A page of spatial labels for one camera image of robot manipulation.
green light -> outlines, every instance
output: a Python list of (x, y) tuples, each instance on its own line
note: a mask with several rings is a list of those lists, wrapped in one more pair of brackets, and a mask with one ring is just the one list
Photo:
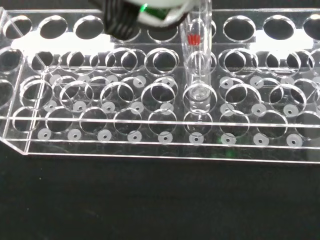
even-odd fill
[(146, 8), (148, 7), (148, 4), (145, 3), (140, 7), (140, 13), (144, 12), (146, 10)]
[(152, 8), (152, 7), (149, 7), (147, 3), (145, 3), (140, 7), (139, 12), (147, 13), (160, 20), (165, 20), (168, 13), (170, 12), (170, 8)]

clear acrylic rack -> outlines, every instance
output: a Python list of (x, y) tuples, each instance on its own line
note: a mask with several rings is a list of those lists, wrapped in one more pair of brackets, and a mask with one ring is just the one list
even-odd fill
[(0, 8), (0, 139), (24, 155), (318, 162), (319, 9), (213, 10), (103, 33), (98, 10)]

red marking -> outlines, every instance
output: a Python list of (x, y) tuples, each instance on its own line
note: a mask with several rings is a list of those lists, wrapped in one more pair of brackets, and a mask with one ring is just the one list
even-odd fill
[(187, 37), (189, 45), (198, 46), (201, 42), (201, 36), (199, 34), (189, 34)]

test tube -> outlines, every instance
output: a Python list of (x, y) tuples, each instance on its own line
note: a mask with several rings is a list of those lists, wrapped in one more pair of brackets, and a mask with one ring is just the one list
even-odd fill
[(198, 0), (180, 25), (186, 84), (211, 85), (212, 2)]
[(180, 25), (186, 85), (183, 102), (195, 114), (210, 112), (217, 102), (211, 87), (211, 21), (211, 0), (198, 0)]

black background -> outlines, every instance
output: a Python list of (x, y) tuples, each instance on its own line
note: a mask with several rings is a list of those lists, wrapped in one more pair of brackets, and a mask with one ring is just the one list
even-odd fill
[[(92, 8), (2, 0), (6, 9)], [(214, 8), (320, 7), (214, 0)], [(317, 165), (21, 156), (0, 145), (0, 240), (320, 239)]]

